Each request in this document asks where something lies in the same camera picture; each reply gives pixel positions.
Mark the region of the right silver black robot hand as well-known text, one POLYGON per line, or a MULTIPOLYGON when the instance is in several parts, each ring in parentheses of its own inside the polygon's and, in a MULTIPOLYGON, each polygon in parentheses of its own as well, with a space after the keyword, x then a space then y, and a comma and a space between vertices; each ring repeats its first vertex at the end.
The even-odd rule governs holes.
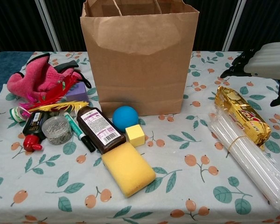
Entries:
POLYGON ((278 97, 271 103, 271 107, 280 105, 280 42, 263 45, 243 51, 225 70, 221 78, 226 77, 260 77, 275 80, 279 84, 278 97))

